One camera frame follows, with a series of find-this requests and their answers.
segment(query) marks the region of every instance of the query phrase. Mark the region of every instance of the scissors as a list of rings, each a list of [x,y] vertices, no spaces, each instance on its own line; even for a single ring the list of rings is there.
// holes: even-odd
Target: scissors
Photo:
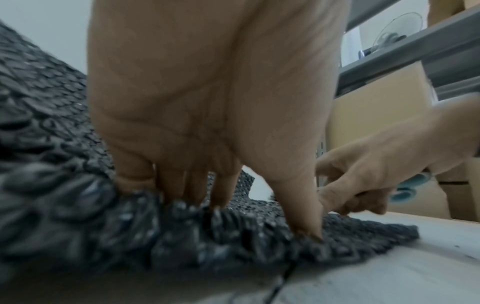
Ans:
[[[396,191],[390,195],[390,203],[403,204],[412,200],[417,195],[414,188],[427,183],[431,178],[432,174],[430,172],[421,172],[401,182],[396,186]]]

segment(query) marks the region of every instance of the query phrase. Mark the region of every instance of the white wall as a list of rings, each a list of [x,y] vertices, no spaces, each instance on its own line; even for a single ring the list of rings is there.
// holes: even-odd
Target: white wall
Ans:
[[[0,19],[85,73],[90,5],[91,0],[0,0]]]
[[[393,19],[411,12],[418,13],[422,16],[423,29],[425,29],[427,27],[427,15],[429,12],[428,0],[401,0],[360,25],[363,49],[370,48],[380,32],[393,21]]]

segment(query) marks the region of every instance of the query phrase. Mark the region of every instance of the black bubble wrap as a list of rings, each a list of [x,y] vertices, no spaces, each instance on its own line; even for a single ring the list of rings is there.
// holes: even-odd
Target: black bubble wrap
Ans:
[[[26,268],[98,273],[344,264],[419,237],[413,226],[329,215],[323,242],[294,238],[276,202],[249,199],[254,179],[246,173],[229,207],[213,213],[183,202],[162,206],[154,193],[119,197],[112,162],[90,124],[85,87],[84,74],[0,23],[4,282]]]

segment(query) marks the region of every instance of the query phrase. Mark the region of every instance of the white table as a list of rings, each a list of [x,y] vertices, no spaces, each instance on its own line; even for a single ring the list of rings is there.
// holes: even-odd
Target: white table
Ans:
[[[421,241],[366,263],[302,269],[277,304],[479,304],[480,224],[390,213],[360,219],[415,224]],[[89,281],[29,278],[0,292],[2,304],[262,303],[275,273],[248,271],[204,279],[117,273]]]

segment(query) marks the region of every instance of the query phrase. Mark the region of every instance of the hand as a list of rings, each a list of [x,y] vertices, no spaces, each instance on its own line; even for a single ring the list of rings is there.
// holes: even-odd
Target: hand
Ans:
[[[327,185],[318,197],[325,212],[384,214],[396,185],[421,171],[448,171],[480,147],[480,95],[433,107],[375,135],[334,149],[317,160]]]
[[[224,207],[243,165],[294,231],[321,235],[315,153],[348,0],[96,0],[88,102],[124,192]]]

